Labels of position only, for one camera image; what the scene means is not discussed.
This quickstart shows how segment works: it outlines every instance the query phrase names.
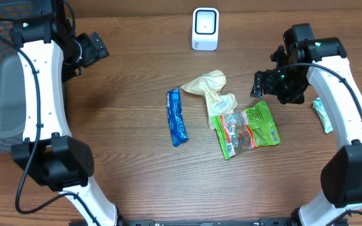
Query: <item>red stripe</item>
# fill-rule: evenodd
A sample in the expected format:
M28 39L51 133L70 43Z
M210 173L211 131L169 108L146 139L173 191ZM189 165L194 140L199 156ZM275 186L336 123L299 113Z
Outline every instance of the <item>red stripe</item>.
M231 144L229 133L227 132L226 123L224 122L223 116L220 116L221 124L223 125L224 133L226 134L227 140L229 141L229 144Z
M251 128L248 126L248 125L245 125L246 129L248 130L248 132L250 133L251 135L251 143L252 143L252 146L254 148L256 148L256 143L255 143L255 139L254 139L254 134L252 133L252 130Z

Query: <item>wooden table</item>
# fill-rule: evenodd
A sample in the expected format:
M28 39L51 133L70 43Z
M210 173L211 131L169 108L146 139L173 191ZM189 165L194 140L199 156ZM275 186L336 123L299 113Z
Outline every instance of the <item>wooden table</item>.
M311 107L312 87L302 105L281 105L265 96L281 144L225 161L215 131L207 125L205 101L182 92L190 138L172 146L166 91L203 73L222 70L237 110L256 104L253 75L273 68L269 54L283 43L291 25L310 22L315 37L337 36L347 49L362 92L362 10L221 14L219 47L193 51L191 16L77 20L79 33L97 31L110 56L84 70L68 85L69 124L74 137L89 144L100 187L128 219L249 220L287 217L320 191L320 173L336 153ZM67 225L82 220L65 199L32 215L14 209L22 170L0 154L0 225ZM28 179L22 208L55 194ZM362 225L362 217L350 221Z

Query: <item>cable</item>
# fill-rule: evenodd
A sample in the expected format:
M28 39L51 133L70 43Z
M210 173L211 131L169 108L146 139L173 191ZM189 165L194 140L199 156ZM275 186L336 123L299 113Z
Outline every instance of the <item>cable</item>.
M76 34L76 27L75 27L75 13L74 10L72 9L72 7L70 6L69 2L67 0L64 1L65 5L67 5L70 14L72 15L72 34L75 35Z
M346 86L346 88L349 91L351 97L353 98L354 104L357 107L358 114L359 114L359 116L361 118L361 121L362 121L362 108L361 108L361 105L360 105L360 103L359 103L359 101L357 99L356 94L354 93L354 91L350 87L350 85L347 83L347 80L345 78L343 78L342 76L340 76L338 73L336 73L334 70L331 70L331 69L329 69L327 67L324 67L322 65L318 65L318 64L315 64L315 63L293 63L293 64L290 64L290 65L285 65L285 66L276 68L275 70L284 70L284 69L288 69L288 68L292 68L292 67L301 67L301 66L310 66L310 67L320 68L320 69L334 75L336 78L338 78L344 84L344 86Z
M7 19L7 18L0 18L0 21L14 22L13 19ZM36 208L34 208L32 210L22 210L20 208L19 200L20 200L21 192L22 192L22 189L23 189L23 185L25 184L25 180L26 180L27 174L29 172L29 168L31 166L31 163L33 162L33 158L35 157L35 153L37 152L37 145L38 145L38 142L40 140L41 128L43 127L43 124L41 124L40 86L39 86L38 77L37 77L38 71L36 71L36 68L35 68L34 64L31 62L31 60L29 59L29 57L22 50L20 50L16 46L14 46L12 43L10 43L8 40L3 38L2 36L0 36L0 41L7 44L8 46L10 46L14 50L16 50L18 53L20 53L22 55L22 57L29 63L29 66L31 67L31 72L32 72L33 77L35 79L35 87L36 87L36 106L37 106L36 107L36 111L37 111L37 113L36 113L36 115L37 115L37 119L36 119L37 120L37 123L36 123L36 137L35 137L35 141L33 143L33 148L32 148L31 153L30 153L29 161L27 162L25 170L23 171L23 175L22 175L22 178L21 178L20 183L19 183L18 191L16 192L16 198L15 198L15 208L16 208L16 210L19 213L22 213L22 214L35 213L35 212L41 210L42 208L48 206L49 204L53 203L54 201L58 200L59 198L70 195L70 196L73 196L74 199L78 199L80 204L85 208L85 211L87 212L87 214L92 219L93 223L95 223L97 226L100 226L100 223L93 216L93 214L91 213L91 211L89 210L87 205L84 203L84 201L80 198L80 196L78 196L78 194L73 193L73 192L67 192L67 193L62 193L60 195L57 195L56 197L50 199L49 201L41 204L39 207L36 207Z
M359 210L346 210L345 212L343 212L342 214L340 214L338 217L336 217L334 220L332 220L331 222L329 222L328 224L326 224L326 226L332 226L335 223L337 223L338 221L342 220L346 215L349 215L351 217L352 213L357 213L362 215L362 212Z

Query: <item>green wrapper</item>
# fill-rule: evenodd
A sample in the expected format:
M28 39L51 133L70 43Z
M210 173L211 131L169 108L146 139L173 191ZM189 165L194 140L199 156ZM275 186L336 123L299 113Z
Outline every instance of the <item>green wrapper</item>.
M280 144L276 125L265 101L230 115L213 116L225 159L245 151Z

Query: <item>blue wrapper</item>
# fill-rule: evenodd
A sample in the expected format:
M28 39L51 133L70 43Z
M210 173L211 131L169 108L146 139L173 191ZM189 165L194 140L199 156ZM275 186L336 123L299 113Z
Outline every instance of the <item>blue wrapper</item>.
M180 88L167 92L167 118L174 147L189 140L182 119Z

